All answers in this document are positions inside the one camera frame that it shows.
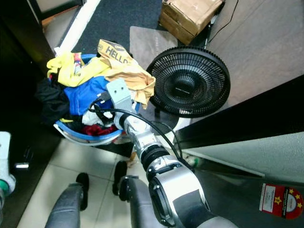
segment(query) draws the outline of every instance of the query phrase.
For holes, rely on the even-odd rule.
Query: clothes pile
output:
[[[145,109],[154,95],[155,78],[143,70],[119,44],[100,40],[96,57],[88,62],[81,53],[66,52],[47,63],[49,71],[37,88],[43,103],[42,121],[53,125],[60,120],[70,129],[97,136],[116,131],[113,113],[93,113],[88,109],[113,108],[111,100],[90,104],[107,92],[106,84],[123,78],[133,100]]]

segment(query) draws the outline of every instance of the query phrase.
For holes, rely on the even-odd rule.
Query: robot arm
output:
[[[131,96],[122,79],[107,84],[115,109],[132,113]],[[170,155],[144,121],[129,114],[116,113],[114,123],[131,137],[146,171],[155,215],[160,223],[179,228],[236,228],[213,215],[194,173]]]

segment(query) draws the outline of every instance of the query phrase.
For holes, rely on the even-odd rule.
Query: red sticker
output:
[[[303,212],[303,197],[294,188],[263,184],[260,211],[285,219],[295,219]]]

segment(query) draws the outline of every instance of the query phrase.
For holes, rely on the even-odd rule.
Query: fan grille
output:
[[[199,47],[175,47],[159,54],[147,71],[156,78],[151,102],[181,117],[201,117],[227,100],[230,79],[219,57]]]

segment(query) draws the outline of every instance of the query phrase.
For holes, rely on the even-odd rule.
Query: yellow clothing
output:
[[[92,61],[83,66],[76,74],[74,66],[74,53],[66,52],[54,59],[47,62],[47,67],[50,69],[47,72],[47,77],[51,73],[57,73],[58,69],[58,82],[69,87],[76,87],[82,83],[88,81],[94,76],[100,76],[100,74],[110,68],[109,65],[102,62],[99,58],[92,58]]]
[[[108,81],[123,78],[128,88],[136,91],[135,101],[142,103],[146,109],[150,97],[154,95],[155,77],[146,72],[119,44],[101,39],[98,53],[100,57],[92,58],[75,74],[74,53],[66,52],[47,62],[50,69],[47,76],[60,69],[58,82],[69,87],[79,86],[96,76],[104,76]]]
[[[145,71],[135,59],[120,45],[99,40],[98,53],[100,59],[111,68],[102,75],[108,81],[123,78],[129,89],[136,91],[135,101],[142,103],[147,108],[148,101],[154,95],[155,77]]]

